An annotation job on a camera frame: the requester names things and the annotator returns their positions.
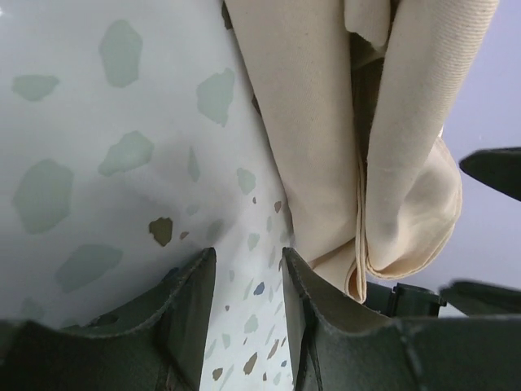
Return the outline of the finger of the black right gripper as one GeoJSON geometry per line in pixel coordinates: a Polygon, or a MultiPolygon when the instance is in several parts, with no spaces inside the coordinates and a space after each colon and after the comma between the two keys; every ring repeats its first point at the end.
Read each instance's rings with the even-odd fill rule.
{"type": "Polygon", "coordinates": [[[459,162],[463,173],[495,191],[521,201],[521,152],[519,148],[483,149],[459,162]]]}

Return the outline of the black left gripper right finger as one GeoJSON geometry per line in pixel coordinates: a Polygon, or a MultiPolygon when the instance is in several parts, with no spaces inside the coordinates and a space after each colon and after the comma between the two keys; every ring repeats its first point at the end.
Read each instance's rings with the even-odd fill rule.
{"type": "Polygon", "coordinates": [[[520,314],[388,318],[282,252],[297,390],[517,390],[520,314]]]}

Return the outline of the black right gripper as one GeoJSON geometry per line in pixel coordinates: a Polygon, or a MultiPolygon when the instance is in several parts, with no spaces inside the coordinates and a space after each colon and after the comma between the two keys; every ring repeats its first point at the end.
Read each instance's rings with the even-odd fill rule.
{"type": "Polygon", "coordinates": [[[404,283],[393,288],[368,283],[364,306],[388,318],[437,318],[447,302],[467,316],[520,314],[519,290],[464,280],[442,287],[440,295],[404,283]]]}

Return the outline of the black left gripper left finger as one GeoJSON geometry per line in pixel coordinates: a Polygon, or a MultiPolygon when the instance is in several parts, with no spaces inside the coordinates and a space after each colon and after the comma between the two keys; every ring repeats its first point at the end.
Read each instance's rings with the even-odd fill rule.
{"type": "Polygon", "coordinates": [[[207,248],[84,327],[1,322],[3,390],[197,390],[217,255],[207,248]]]}

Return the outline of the beige cloth mat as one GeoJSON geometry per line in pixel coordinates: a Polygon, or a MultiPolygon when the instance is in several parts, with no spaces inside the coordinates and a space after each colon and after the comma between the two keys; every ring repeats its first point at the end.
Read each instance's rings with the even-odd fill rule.
{"type": "Polygon", "coordinates": [[[426,268],[462,210],[444,122],[495,1],[228,1],[298,253],[355,301],[426,268]]]}

